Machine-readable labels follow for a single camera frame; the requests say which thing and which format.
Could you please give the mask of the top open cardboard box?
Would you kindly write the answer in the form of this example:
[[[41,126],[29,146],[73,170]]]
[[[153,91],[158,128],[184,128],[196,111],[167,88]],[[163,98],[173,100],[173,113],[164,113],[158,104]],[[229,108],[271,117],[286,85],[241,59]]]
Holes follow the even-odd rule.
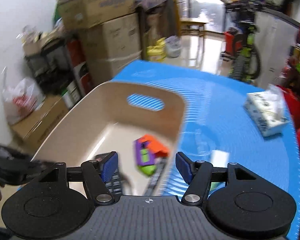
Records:
[[[134,0],[58,0],[57,10],[66,30],[88,29],[131,14]]]

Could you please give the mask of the black remote control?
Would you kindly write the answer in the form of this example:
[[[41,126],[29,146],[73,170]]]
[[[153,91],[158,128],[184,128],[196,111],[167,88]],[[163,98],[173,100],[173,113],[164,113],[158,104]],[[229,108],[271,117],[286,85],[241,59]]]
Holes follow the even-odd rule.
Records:
[[[102,181],[105,183],[106,188],[118,200],[122,194],[122,185],[121,177],[119,173],[119,159],[118,156],[108,156],[111,155],[111,152],[101,153],[94,156],[94,159],[98,162],[101,162],[99,165],[99,174],[102,178]]]

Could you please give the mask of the blue silicone table mat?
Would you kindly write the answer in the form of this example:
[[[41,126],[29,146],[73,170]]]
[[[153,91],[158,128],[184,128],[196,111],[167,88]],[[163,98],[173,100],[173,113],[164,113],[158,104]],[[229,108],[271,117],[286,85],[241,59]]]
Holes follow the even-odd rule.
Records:
[[[264,138],[244,109],[248,93],[258,88],[227,77],[163,63],[136,60],[115,76],[115,81],[140,83],[173,91],[187,104],[182,133],[201,128],[217,142],[219,151],[287,191],[297,212],[288,233],[300,231],[300,153],[293,122],[281,134]]]

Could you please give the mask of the beige plastic storage bin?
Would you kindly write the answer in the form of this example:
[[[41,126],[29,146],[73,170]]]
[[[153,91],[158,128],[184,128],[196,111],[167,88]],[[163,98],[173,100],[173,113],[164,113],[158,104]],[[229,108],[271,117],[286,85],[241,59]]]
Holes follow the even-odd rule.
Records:
[[[141,196],[149,178],[137,167],[134,141],[149,134],[170,151],[174,161],[186,103],[171,91],[123,82],[93,89],[58,123],[35,160],[79,166],[101,153],[116,151],[125,194]]]

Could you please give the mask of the translucent plastic bag on floor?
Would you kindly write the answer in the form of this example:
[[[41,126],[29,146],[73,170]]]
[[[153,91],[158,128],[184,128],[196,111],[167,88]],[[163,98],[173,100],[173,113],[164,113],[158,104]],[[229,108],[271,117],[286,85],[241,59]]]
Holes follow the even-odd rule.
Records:
[[[170,36],[165,39],[166,54],[170,58],[176,58],[181,55],[181,41],[177,36]]]

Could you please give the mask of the white cabinet appliance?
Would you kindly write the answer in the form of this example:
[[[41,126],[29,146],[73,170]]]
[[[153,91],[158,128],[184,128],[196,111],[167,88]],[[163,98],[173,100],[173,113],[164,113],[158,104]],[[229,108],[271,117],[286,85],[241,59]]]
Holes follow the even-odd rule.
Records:
[[[256,83],[266,89],[269,83],[279,79],[300,23],[275,10],[259,11],[255,20],[258,26],[255,46],[261,59],[261,74]]]

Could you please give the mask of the red black appliance box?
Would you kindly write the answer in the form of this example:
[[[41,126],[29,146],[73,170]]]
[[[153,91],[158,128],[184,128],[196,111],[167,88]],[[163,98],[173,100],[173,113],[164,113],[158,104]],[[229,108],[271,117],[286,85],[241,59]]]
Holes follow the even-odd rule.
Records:
[[[81,42],[79,39],[72,37],[66,42],[66,48],[79,90],[83,97],[85,97],[93,89],[94,84],[89,73]]]

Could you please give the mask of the orange purple green toy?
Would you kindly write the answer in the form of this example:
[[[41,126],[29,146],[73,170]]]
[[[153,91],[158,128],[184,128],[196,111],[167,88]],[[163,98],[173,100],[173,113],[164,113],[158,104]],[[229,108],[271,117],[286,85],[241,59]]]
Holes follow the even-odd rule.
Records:
[[[134,154],[137,168],[150,177],[157,170],[157,159],[169,157],[170,149],[156,137],[146,134],[134,141]]]

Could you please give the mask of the green black bicycle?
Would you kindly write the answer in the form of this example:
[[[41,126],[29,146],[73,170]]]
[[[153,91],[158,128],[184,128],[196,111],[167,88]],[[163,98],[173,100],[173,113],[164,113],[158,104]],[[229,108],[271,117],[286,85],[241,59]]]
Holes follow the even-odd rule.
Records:
[[[235,25],[227,33],[233,36],[231,50],[222,53],[232,61],[229,77],[231,79],[253,84],[261,74],[261,57],[255,45],[255,34],[258,27],[255,15],[263,8],[262,3],[249,0],[230,2],[220,0],[225,5],[225,12]]]

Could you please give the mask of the wooden stool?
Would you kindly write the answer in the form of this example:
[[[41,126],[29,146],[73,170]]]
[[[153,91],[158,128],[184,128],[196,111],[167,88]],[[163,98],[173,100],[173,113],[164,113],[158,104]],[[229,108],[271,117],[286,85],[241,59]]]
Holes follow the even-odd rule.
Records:
[[[202,41],[203,50],[205,45],[206,36],[206,22],[199,18],[186,18],[180,19],[181,36],[198,36],[199,41]]]

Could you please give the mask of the white tissue pack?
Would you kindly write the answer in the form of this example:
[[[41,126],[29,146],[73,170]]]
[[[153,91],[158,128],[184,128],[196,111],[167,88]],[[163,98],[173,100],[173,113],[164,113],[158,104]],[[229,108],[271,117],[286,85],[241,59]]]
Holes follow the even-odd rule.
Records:
[[[263,137],[282,133],[288,124],[283,91],[272,84],[265,91],[248,93],[244,108]]]

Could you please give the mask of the yellow oil jug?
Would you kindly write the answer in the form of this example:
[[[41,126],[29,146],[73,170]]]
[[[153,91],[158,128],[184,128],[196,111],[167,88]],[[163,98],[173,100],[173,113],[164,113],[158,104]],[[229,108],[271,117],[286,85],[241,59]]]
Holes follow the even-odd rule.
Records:
[[[148,60],[151,62],[162,62],[166,57],[166,42],[165,38],[157,40],[154,46],[147,47]]]

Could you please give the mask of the black metal shelf rack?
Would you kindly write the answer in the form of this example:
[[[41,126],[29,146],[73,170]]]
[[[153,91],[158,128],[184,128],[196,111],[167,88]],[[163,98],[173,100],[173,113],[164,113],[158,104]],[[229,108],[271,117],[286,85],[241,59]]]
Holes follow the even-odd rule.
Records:
[[[37,53],[26,55],[31,74],[44,94],[60,95],[68,108],[82,98],[74,75],[65,39],[56,38]]]

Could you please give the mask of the small clear glass cup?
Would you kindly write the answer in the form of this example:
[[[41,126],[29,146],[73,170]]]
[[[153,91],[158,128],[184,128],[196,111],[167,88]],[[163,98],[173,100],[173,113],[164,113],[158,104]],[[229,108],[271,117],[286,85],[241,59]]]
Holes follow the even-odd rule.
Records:
[[[194,131],[183,132],[180,151],[193,159],[209,159],[213,150],[217,149],[217,142],[209,132],[197,128]]]

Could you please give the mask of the wrapped bottom cardboard box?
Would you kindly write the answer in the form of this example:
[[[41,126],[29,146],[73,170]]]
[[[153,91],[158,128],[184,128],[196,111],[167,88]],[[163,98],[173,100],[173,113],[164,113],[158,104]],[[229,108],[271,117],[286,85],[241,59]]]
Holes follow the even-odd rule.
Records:
[[[98,86],[114,78],[125,66],[135,60],[141,59],[141,51],[124,57],[109,59],[87,59],[87,65],[92,81]]]

